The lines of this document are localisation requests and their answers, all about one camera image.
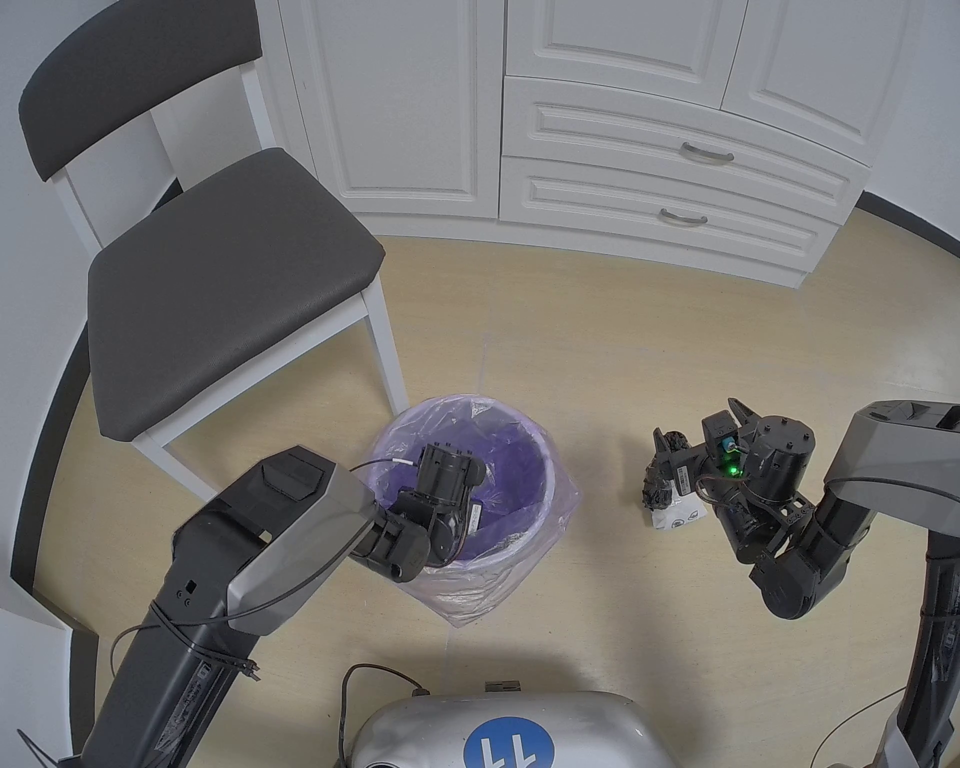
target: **drawer handle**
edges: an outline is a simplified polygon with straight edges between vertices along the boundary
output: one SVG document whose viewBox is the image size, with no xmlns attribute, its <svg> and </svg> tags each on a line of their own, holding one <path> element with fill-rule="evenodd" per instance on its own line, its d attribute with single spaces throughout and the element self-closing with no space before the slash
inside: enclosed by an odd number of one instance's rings
<svg viewBox="0 0 960 768">
<path fill-rule="evenodd" d="M 695 224 L 697 226 L 707 223 L 707 217 L 701 216 L 699 219 L 694 219 L 692 216 L 679 216 L 676 213 L 671 213 L 666 208 L 660 209 L 660 216 L 664 219 L 669 219 L 672 222 L 681 222 L 682 224 Z"/>
<path fill-rule="evenodd" d="M 694 147 L 689 141 L 685 141 L 681 147 L 685 152 L 698 157 L 705 157 L 708 160 L 718 160 L 719 162 L 733 162 L 733 152 L 727 152 L 725 155 L 710 150 L 702 150 L 700 147 Z"/>
</svg>

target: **white chair leg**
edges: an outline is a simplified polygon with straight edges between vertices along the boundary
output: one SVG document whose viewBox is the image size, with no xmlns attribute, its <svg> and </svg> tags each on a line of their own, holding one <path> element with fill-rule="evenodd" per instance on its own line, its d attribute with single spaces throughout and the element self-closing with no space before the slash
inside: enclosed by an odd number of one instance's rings
<svg viewBox="0 0 960 768">
<path fill-rule="evenodd" d="M 376 362 L 383 377 L 383 386 L 387 389 L 390 409 L 394 412 L 394 416 L 399 416 L 410 407 L 410 400 L 407 399 L 407 388 L 403 385 L 400 360 L 396 356 L 394 332 L 390 329 L 390 318 L 387 316 L 387 302 L 383 299 L 380 275 L 373 279 L 361 295 L 367 305 L 367 330 L 373 339 Z"/>
<path fill-rule="evenodd" d="M 217 492 L 211 486 L 181 464 L 165 446 L 158 443 L 146 432 L 133 439 L 133 447 L 203 501 L 209 501 L 217 495 Z"/>
</svg>

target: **chair frame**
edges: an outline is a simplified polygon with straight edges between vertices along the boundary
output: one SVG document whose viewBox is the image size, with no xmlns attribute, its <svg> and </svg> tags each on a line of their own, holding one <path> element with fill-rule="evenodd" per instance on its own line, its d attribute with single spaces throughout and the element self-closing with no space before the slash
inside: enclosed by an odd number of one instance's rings
<svg viewBox="0 0 960 768">
<path fill-rule="evenodd" d="M 275 147 L 276 137 L 254 62 L 241 64 L 238 69 L 260 149 Z M 92 259 L 103 248 L 103 244 L 90 224 L 66 168 L 61 168 L 48 183 L 57 191 L 70 223 Z M 398 416 L 410 406 L 410 402 L 396 355 L 394 333 L 387 315 L 380 274 L 377 273 L 373 282 L 359 294 L 337 304 L 316 320 L 298 328 L 285 339 L 211 384 L 166 419 L 133 438 L 133 446 L 185 488 L 203 501 L 209 501 L 217 495 L 217 490 L 181 462 L 170 443 L 271 373 L 279 371 L 287 363 L 361 320 L 366 321 L 371 335 L 390 408 L 394 415 Z"/>
</svg>

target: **purple trash bag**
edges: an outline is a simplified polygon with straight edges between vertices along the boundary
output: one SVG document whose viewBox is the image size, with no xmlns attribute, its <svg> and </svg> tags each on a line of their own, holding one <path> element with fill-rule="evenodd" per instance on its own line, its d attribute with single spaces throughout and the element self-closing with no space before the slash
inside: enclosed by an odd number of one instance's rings
<svg viewBox="0 0 960 768">
<path fill-rule="evenodd" d="M 480 524 L 457 560 L 400 585 L 462 627 L 492 611 L 533 570 L 564 534 L 580 492 L 543 428 L 489 397 L 450 395 L 414 406 L 380 433 L 368 458 L 417 461 L 428 443 L 450 443 L 487 464 L 472 496 L 483 504 Z M 371 465 L 361 476 L 387 507 L 417 482 L 417 471 L 401 464 Z"/>
</svg>

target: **blue circular logo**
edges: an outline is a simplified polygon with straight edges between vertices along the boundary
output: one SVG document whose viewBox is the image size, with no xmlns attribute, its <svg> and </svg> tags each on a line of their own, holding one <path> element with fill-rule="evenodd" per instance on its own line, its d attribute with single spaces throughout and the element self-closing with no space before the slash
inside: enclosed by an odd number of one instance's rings
<svg viewBox="0 0 960 768">
<path fill-rule="evenodd" d="M 498 717 L 474 729 L 464 745 L 467 768 L 550 768 L 553 739 L 533 720 Z"/>
</svg>

